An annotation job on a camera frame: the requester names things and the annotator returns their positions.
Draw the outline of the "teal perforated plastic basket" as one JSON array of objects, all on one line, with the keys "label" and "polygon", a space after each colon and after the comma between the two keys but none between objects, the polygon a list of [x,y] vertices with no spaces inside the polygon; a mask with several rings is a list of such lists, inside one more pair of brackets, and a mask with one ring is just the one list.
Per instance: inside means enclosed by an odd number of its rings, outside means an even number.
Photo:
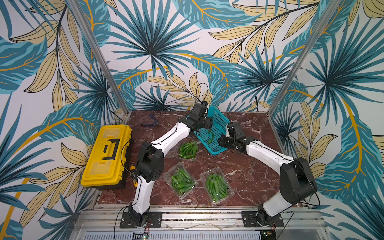
[{"label": "teal perforated plastic basket", "polygon": [[210,107],[207,117],[213,119],[213,125],[210,130],[200,129],[194,132],[194,135],[201,141],[211,155],[218,155],[226,150],[225,147],[219,145],[219,139],[222,135],[227,134],[227,125],[230,120],[218,110],[216,107]]}]

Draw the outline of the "clear plastic clamshell pepper container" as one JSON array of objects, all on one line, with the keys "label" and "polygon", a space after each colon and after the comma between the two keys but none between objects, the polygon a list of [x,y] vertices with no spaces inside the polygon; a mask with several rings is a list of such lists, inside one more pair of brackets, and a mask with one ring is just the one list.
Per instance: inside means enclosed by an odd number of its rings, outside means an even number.
[{"label": "clear plastic clamshell pepper container", "polygon": [[200,143],[183,141],[176,145],[175,156],[185,161],[195,161],[199,153]]}]

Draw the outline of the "small green pepper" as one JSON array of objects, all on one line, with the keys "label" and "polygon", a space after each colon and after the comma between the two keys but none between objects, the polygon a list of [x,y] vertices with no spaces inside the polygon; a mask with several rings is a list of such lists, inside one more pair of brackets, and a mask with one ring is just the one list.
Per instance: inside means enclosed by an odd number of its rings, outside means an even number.
[{"label": "small green pepper", "polygon": [[211,144],[213,142],[214,138],[215,138],[215,134],[213,132],[213,129],[210,129],[208,133],[211,135],[211,137],[210,137],[210,139],[208,141],[208,144]]}]

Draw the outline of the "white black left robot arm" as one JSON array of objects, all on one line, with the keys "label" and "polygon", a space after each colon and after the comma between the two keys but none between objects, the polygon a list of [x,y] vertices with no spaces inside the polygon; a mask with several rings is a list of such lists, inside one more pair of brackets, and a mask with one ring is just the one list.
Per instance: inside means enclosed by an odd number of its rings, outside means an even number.
[{"label": "white black left robot arm", "polygon": [[163,136],[152,142],[142,143],[136,163],[138,185],[134,200],[128,207],[137,226],[141,227],[147,222],[153,186],[164,171],[164,158],[167,153],[190,133],[211,129],[213,119],[207,116],[208,109],[208,102],[196,103],[189,114],[178,120]]}]

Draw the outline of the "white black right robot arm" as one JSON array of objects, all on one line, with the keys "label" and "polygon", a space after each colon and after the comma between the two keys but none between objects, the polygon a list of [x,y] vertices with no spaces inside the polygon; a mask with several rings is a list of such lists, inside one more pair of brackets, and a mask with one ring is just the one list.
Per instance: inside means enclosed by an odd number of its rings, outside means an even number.
[{"label": "white black right robot arm", "polygon": [[306,159],[284,155],[253,137],[247,137],[240,123],[229,123],[226,129],[226,134],[218,140],[221,147],[256,158],[280,176],[279,191],[258,207],[256,221],[260,226],[275,223],[281,212],[317,192],[318,187]]}]

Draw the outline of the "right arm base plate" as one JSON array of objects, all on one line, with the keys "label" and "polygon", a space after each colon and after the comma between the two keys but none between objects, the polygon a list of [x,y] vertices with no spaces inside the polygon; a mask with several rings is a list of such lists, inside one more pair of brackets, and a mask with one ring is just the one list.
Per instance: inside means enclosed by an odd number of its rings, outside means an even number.
[{"label": "right arm base plate", "polygon": [[270,217],[264,212],[259,211],[243,211],[241,212],[242,221],[245,228],[267,228],[267,227],[284,227],[281,214]]}]

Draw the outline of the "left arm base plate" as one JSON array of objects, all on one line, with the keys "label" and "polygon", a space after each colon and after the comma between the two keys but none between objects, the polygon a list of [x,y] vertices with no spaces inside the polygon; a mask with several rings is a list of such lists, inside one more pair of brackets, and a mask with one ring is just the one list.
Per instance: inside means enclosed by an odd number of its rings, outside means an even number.
[{"label": "left arm base plate", "polygon": [[121,229],[159,229],[162,225],[162,212],[148,212],[143,215],[137,215],[130,212],[123,213],[119,227]]}]

